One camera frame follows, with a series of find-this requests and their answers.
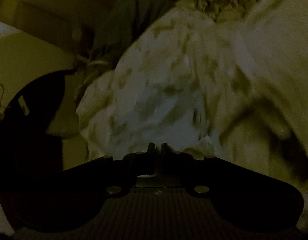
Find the white printed garment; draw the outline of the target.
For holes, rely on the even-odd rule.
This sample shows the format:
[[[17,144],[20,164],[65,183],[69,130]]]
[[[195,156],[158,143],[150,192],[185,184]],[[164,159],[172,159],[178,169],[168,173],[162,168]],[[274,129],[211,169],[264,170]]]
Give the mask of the white printed garment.
[[[213,21],[188,8],[174,8],[151,24],[123,53],[114,70],[87,81],[77,107],[87,160],[122,159],[149,143],[180,151],[208,139],[203,87],[225,42],[217,32],[238,22],[233,14]]]

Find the black round bag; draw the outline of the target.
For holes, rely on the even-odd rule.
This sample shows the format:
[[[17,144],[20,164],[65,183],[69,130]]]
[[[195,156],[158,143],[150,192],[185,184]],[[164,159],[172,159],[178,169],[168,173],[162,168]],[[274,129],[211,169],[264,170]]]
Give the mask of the black round bag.
[[[70,74],[58,70],[31,81],[12,98],[0,120],[0,204],[13,230],[36,221],[44,206],[37,190],[63,171],[63,139],[47,131]]]

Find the cream printed duvet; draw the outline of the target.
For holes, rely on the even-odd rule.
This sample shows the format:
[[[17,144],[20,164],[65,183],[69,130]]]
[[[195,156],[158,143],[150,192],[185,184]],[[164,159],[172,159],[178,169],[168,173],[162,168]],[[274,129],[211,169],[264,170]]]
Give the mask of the cream printed duvet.
[[[261,0],[217,36],[227,46],[203,87],[210,153],[296,187],[308,232],[308,0]]]

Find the wooden wardrobe doors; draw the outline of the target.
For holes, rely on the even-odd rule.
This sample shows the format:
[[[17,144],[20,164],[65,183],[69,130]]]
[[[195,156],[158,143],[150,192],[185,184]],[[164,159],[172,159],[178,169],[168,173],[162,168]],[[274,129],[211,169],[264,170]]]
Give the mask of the wooden wardrobe doors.
[[[0,0],[0,21],[74,52],[117,0]]]

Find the dark grey pillow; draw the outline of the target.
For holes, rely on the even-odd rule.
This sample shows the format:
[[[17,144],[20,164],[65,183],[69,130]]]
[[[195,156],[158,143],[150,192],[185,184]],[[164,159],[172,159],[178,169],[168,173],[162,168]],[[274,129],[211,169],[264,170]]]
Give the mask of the dark grey pillow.
[[[95,31],[91,60],[117,64],[125,50],[171,8],[171,0],[119,0]]]

